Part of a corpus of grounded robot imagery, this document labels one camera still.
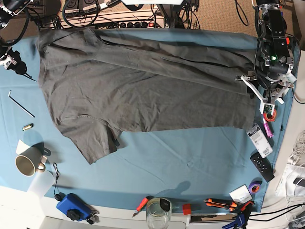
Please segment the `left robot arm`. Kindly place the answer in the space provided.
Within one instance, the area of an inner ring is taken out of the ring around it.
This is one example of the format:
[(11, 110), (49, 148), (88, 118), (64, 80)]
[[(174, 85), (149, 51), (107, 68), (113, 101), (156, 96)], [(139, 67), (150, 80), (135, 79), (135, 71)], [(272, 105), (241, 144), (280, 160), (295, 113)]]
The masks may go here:
[(282, 97), (294, 87), (292, 70), (296, 63), (286, 36), (286, 23), (279, 0), (254, 0), (255, 29), (258, 35), (254, 55), (254, 69), (237, 76), (260, 100), (260, 113), (273, 115), (275, 103), (284, 103)]

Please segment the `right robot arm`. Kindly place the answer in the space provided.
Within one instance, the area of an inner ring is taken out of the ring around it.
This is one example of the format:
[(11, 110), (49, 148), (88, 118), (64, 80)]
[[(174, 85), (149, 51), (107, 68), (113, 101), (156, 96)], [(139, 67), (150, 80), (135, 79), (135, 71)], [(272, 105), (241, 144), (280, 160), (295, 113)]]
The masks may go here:
[(6, 42), (3, 39), (0, 40), (0, 65), (6, 70), (13, 70), (16, 74), (32, 80), (32, 77), (27, 74), (27, 66), (21, 60), (20, 53), (12, 49), (23, 38), (30, 22), (30, 13), (27, 8), (30, 3), (32, 3), (31, 0), (2, 0), (0, 2), (1, 29), (4, 29), (10, 20), (18, 16), (21, 12), (24, 12), (26, 16), (23, 29), (17, 39), (12, 42)]

